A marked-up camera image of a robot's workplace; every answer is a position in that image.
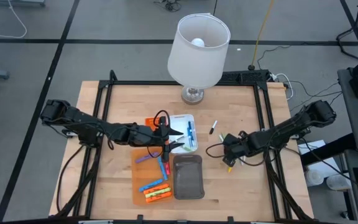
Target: gray container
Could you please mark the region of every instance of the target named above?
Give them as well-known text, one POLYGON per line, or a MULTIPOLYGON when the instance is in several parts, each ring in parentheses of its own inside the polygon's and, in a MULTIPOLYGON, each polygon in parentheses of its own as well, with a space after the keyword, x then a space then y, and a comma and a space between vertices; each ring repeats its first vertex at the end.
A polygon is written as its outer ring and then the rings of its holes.
POLYGON ((173 195, 176 199, 203 198, 203 159, 199 155, 173 158, 173 195))

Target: gray floor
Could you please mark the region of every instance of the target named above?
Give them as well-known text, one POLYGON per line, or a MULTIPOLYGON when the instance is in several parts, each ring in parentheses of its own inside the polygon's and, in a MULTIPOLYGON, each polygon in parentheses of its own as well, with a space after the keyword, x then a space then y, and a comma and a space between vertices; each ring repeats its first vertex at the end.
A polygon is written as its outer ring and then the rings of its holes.
MULTIPOLYGON (((81 0, 69 39, 172 39, 177 22, 185 15, 213 12, 213 0, 182 0, 182 9, 169 13, 153 0, 81 0)), ((347 0, 356 14, 358 1, 347 0)), ((27 26, 27 39, 60 38, 73 0, 46 0, 47 7, 15 7, 27 26)), ((230 28, 232 39, 255 40, 268 0, 218 0, 216 16, 230 28)), ((263 40, 335 40, 350 28, 339 1, 277 1, 263 33, 263 40)), ((0 7, 0 34, 20 35, 20 24, 11 11, 0 7)), ((346 37, 355 41, 354 34, 346 37)), ((276 46, 261 45, 258 57, 276 46)), ((57 44, 0 44, 0 69, 11 78, 0 80, 0 201, 29 126, 57 44)), ((75 105, 83 80, 106 79, 113 69, 120 80, 171 80, 167 57, 171 45, 66 44, 63 48, 48 99, 68 100, 75 105)), ((254 46, 230 45, 225 71, 246 70, 254 46)), ((358 47, 346 47, 358 55, 358 47)), ((336 82, 336 71, 353 67, 358 61, 340 53, 338 47, 292 46, 266 53, 262 68, 285 73, 317 93, 336 82)), ((293 108, 308 99, 294 83, 293 108)), ((339 86, 330 91, 339 90, 339 86)), ((334 103, 337 121, 323 129, 313 129, 308 140, 335 140, 351 131, 342 97, 334 103)), ((43 218, 48 215, 65 140, 51 129, 37 125, 22 172, 9 204, 5 221, 43 218)), ((316 218, 326 222, 348 222, 339 217, 345 209, 342 193, 324 186, 310 188, 316 218)))

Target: orange tray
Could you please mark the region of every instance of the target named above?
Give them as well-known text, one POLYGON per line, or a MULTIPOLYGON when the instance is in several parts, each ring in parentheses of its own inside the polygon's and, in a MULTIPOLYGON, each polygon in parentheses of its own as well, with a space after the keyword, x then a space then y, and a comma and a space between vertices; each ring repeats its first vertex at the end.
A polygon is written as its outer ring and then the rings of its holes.
MULTIPOLYGON (((145 125, 150 126, 153 130, 155 130, 155 126, 153 124, 153 118, 146 118, 145 125)), ((161 147, 149 147, 150 153, 153 152, 161 152, 161 147)), ((147 156, 149 153, 146 148, 142 149, 133 149, 131 152, 131 162, 132 162, 132 201, 135 205, 150 205, 154 203, 161 203, 171 201, 173 196, 166 197, 160 200, 156 200, 151 203, 146 202, 146 197, 143 192, 139 192, 139 188, 154 182, 158 179, 163 179, 163 175, 161 173, 160 164, 158 164, 157 158, 150 158, 142 161, 140 163, 135 163, 136 159, 147 156)), ((168 175, 168 180, 164 180, 161 184, 168 184, 171 188, 173 195, 173 174, 172 174, 172 166, 173 164, 173 156, 170 155, 170 170, 171 174, 168 175)))

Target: black marker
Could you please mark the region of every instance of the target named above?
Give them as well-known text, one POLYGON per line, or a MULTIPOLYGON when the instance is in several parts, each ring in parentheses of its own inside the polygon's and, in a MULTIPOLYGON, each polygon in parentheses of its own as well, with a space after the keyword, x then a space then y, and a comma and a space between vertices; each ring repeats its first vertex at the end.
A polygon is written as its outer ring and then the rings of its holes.
POLYGON ((212 125, 212 128, 211 128, 211 130, 209 130, 209 134, 212 134, 212 133, 214 133, 214 130, 215 130, 215 126, 216 126, 216 123, 217 123, 218 121, 215 121, 215 123, 214 123, 214 125, 212 125))

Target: yellow cable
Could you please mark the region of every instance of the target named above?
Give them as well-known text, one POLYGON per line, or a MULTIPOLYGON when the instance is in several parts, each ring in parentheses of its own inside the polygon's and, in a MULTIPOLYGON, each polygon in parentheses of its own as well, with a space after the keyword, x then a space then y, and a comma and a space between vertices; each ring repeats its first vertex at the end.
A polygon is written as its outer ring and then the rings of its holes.
POLYGON ((266 13, 264 22, 262 23, 262 26, 260 27, 260 30, 259 30, 258 38, 257 38, 256 44, 255 44, 254 57, 252 58, 252 63, 251 63, 252 66, 254 65, 255 58, 256 58, 256 52, 258 51, 258 43, 259 43, 260 35, 262 34, 262 30, 263 30, 264 27, 265 27, 267 18, 269 17, 270 11, 271 11, 271 9, 272 9, 272 7, 273 7, 273 2, 274 2, 274 0, 271 0, 271 1, 270 1, 270 4, 269 4, 269 6, 268 6, 268 10, 267 10, 267 13, 266 13))

